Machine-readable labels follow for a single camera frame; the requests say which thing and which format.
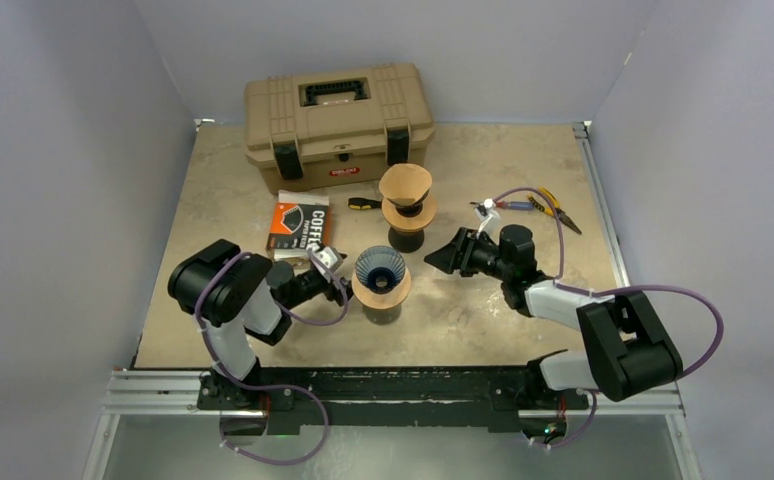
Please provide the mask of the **brown paper coffee filter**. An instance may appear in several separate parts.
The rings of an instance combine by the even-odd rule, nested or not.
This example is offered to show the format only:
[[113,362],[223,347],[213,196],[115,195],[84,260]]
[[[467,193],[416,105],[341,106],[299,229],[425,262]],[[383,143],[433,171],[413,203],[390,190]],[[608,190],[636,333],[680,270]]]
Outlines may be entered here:
[[433,184],[430,172],[416,164],[391,166],[379,181],[381,195],[398,206],[411,206],[422,201]]

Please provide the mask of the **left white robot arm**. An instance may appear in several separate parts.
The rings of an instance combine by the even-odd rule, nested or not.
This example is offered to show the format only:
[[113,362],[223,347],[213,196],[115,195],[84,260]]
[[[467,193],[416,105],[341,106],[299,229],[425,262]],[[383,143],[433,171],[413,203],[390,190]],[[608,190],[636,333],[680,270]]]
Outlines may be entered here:
[[296,274],[286,263],[219,239],[174,268],[167,293],[193,316],[212,357],[202,406],[216,401],[247,409],[268,400],[251,340],[276,345],[292,325],[293,309],[319,295],[347,307],[352,288],[337,273],[346,254],[318,243],[307,255],[309,268]]

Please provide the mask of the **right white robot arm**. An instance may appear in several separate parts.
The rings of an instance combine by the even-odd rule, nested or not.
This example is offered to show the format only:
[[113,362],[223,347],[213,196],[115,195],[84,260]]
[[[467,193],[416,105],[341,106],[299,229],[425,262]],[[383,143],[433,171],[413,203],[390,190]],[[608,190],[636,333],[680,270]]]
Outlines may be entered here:
[[498,240],[461,228],[424,261],[445,274],[492,277],[512,310],[580,333],[582,350],[529,362],[524,392],[536,406],[547,407],[564,390],[575,389],[619,402],[672,383],[684,371],[680,353],[645,293],[597,295],[563,286],[539,268],[533,233],[524,226],[502,227]]

